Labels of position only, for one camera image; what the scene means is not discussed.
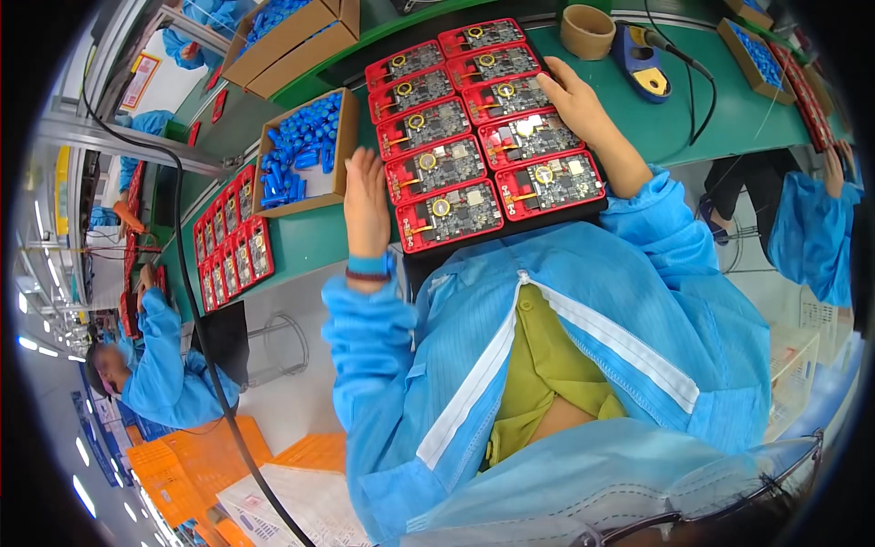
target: cardboard box of batteries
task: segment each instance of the cardboard box of batteries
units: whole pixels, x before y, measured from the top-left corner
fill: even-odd
[[[273,191],[282,190],[282,188],[276,188],[276,186],[278,183],[282,184],[285,182],[285,170],[275,174],[274,166],[268,165],[270,159],[265,161],[265,157],[276,147],[270,136],[271,131],[273,131],[275,136],[277,131],[280,130],[280,124],[284,120],[292,118],[299,110],[307,109],[314,103],[324,100],[335,93],[340,93],[340,106],[337,119],[337,136],[334,142],[334,157],[330,159],[325,158],[322,146],[313,146],[310,150],[304,150],[304,147],[302,147],[301,150],[297,151],[298,155],[302,152],[309,154],[313,151],[318,151],[318,162],[312,165],[310,165],[310,161],[302,163],[298,161],[299,158],[289,157],[290,165],[287,165],[287,170],[291,175],[297,175],[296,181],[306,181],[303,183],[303,196],[284,205],[270,208],[265,207],[262,204],[262,198],[269,200],[276,197],[276,193],[272,192],[270,186],[274,186]],[[276,218],[343,202],[343,196],[347,192],[347,167],[343,160],[350,158],[353,152],[355,152],[355,147],[358,146],[359,107],[359,100],[353,95],[353,92],[347,88],[340,88],[320,95],[312,101],[289,110],[285,114],[277,116],[264,124],[255,171],[253,210],[256,214]],[[293,149],[292,151],[286,151],[286,153],[293,155],[295,151]],[[323,169],[325,161],[333,161],[333,169],[328,173],[325,173]],[[307,166],[297,168],[295,164]]]
[[[292,6],[290,15],[247,46],[263,13],[287,9],[270,4],[265,0],[243,18],[221,67],[222,78],[262,98],[359,39],[359,0],[311,0]]]

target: blue smock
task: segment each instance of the blue smock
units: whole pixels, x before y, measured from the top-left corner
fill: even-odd
[[[808,285],[821,302],[850,307],[851,230],[854,206],[863,196],[860,181],[845,180],[842,195],[833,198],[822,180],[789,172],[780,196],[768,243],[772,265],[790,281]]]
[[[95,229],[95,226],[116,225],[118,225],[118,215],[115,211],[113,211],[109,207],[101,207],[99,205],[91,207],[91,217],[88,219],[89,230]]]
[[[729,454],[762,441],[768,324],[720,273],[683,186],[652,169],[634,198],[609,194],[604,228],[567,223],[460,249],[425,280],[416,307],[396,296],[395,280],[367,295],[342,277],[325,284],[346,479],[374,543],[394,541],[477,474],[522,284],[541,289],[630,418]]]
[[[115,122],[123,127],[160,137],[161,134],[164,133],[165,125],[167,125],[167,122],[172,120],[173,117],[174,114],[170,110],[151,110],[149,112],[137,114],[133,118],[130,116],[118,116]],[[130,188],[130,180],[133,178],[134,171],[140,164],[140,160],[137,158],[122,156],[120,158],[120,163],[122,165],[122,170],[118,177],[118,189],[119,192],[124,192]]]
[[[202,25],[210,25],[214,31],[227,39],[233,39],[241,19],[256,7],[252,0],[185,0],[182,13]],[[164,49],[181,68],[194,70],[203,65],[213,70],[224,60],[218,53],[201,47],[194,58],[185,60],[180,52],[192,43],[171,29],[164,29]]]
[[[197,427],[221,417],[204,356],[190,348],[182,360],[179,314],[167,305],[164,293],[157,287],[147,290],[143,308],[137,321],[143,333],[143,354],[120,345],[132,372],[122,388],[122,402],[147,420],[176,429]],[[228,403],[233,406],[240,386],[221,368],[216,373]]]

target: yellow ring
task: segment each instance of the yellow ring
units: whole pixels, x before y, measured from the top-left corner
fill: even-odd
[[[516,91],[514,85],[509,82],[500,83],[496,89],[498,90],[498,94],[506,99]]]
[[[428,165],[426,165],[424,162],[424,160],[426,158],[430,158]],[[428,171],[429,169],[434,169],[435,165],[437,165],[437,164],[438,164],[438,159],[435,158],[434,154],[432,154],[430,152],[426,152],[422,156],[419,157],[419,166],[422,167],[423,169],[425,169],[426,171]]]
[[[407,125],[412,130],[418,130],[425,125],[425,118],[421,114],[414,114],[413,116],[407,118]]]
[[[446,207],[446,209],[443,211],[443,213],[440,213],[438,211],[438,204],[442,208]],[[447,200],[444,200],[444,199],[436,200],[434,203],[431,204],[431,211],[432,211],[432,213],[434,213],[435,216],[446,216],[447,214],[450,214],[450,202]]]
[[[535,180],[541,184],[549,184],[553,182],[553,171],[547,165],[538,165],[535,168]]]

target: brown cardboard ring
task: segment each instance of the brown cardboard ring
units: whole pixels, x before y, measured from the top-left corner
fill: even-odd
[[[581,60],[604,59],[611,51],[617,25],[602,10],[571,4],[562,12],[559,40]]]

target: green tabletop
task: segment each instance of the green tabletop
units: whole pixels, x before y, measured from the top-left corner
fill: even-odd
[[[454,1],[456,0],[448,0],[445,4]],[[717,82],[717,109],[708,128],[692,147],[687,146],[690,135],[690,93],[686,69],[681,61],[667,54],[661,56],[663,70],[672,83],[673,91],[668,101],[657,105],[645,101],[632,90],[613,60],[580,61],[567,53],[558,41],[556,27],[529,31],[528,37],[542,55],[557,56],[569,62],[581,79],[593,87],[607,113],[648,162],[678,165],[809,142],[808,133],[796,106],[784,106],[754,93],[723,40],[715,32],[683,27],[665,27],[664,30],[682,50],[694,53],[696,58],[713,73]],[[711,105],[711,85],[696,73],[693,74],[693,81],[696,121],[699,124]],[[310,90],[310,93],[312,96],[318,95],[322,92],[320,89],[322,87],[316,86]],[[355,95],[362,102],[359,143],[375,148],[375,128],[370,122],[365,101],[367,92],[361,88],[356,90]],[[286,94],[283,107],[293,108],[312,96],[302,95],[300,101],[291,103],[290,95]],[[831,121],[836,137],[845,137],[837,118]],[[215,139],[221,141],[223,146],[230,145],[233,139],[238,143],[239,150],[254,140],[251,135],[254,128],[247,129],[249,140],[241,140],[234,134],[226,136],[217,134]],[[206,206],[203,206],[193,219],[200,217],[205,208]],[[271,278],[243,293],[242,296],[280,284],[347,257],[346,228],[341,205],[271,219],[269,224],[276,271]],[[193,220],[183,227],[183,243],[189,264],[189,277],[201,305],[200,284],[194,266],[192,227]],[[175,243],[164,252],[160,262],[168,267],[168,283],[172,293],[177,297],[183,320],[190,319],[191,310],[185,299],[181,298],[184,292]]]

